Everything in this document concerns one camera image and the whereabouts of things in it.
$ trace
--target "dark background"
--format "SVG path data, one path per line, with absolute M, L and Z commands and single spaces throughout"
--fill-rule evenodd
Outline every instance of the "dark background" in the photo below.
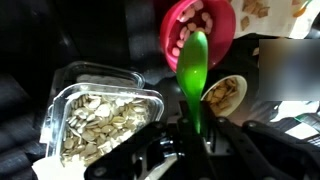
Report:
M 0 1 L 0 179 L 31 179 L 31 165 L 44 155 L 38 143 L 54 71 L 86 60 L 142 73 L 146 88 L 165 99 L 163 119 L 178 113 L 183 99 L 159 45 L 159 29 L 173 0 L 1 0 Z M 319 20 L 308 38 L 319 38 Z M 249 89 L 231 119 L 267 122 L 279 102 L 259 100 L 259 38 L 233 42 L 210 81 L 228 73 L 244 75 Z

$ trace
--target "green spoon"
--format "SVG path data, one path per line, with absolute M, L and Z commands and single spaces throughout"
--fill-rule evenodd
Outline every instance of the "green spoon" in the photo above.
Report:
M 200 100 L 208 72 L 208 42 L 203 32 L 193 33 L 185 42 L 178 60 L 177 79 L 186 96 L 195 129 L 200 134 Z

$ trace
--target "red cup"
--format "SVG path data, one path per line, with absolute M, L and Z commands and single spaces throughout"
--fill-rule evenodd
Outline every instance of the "red cup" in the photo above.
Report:
M 181 0 L 165 15 L 160 29 L 160 43 L 170 68 L 176 72 L 178 57 L 172 54 L 184 26 L 177 17 L 198 0 Z M 211 15 L 213 26 L 208 36 L 208 69 L 215 67 L 228 52 L 236 29 L 235 12 L 226 0 L 202 0 L 204 9 Z

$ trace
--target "robotic arm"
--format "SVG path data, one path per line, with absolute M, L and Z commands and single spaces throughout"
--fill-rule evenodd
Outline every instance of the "robotic arm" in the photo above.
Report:
M 90 165 L 85 179 L 144 180 L 172 155 L 178 160 L 160 179 L 320 179 L 320 148 L 256 121 L 237 127 L 201 105 L 200 135 L 181 102 L 176 124 L 150 123 Z

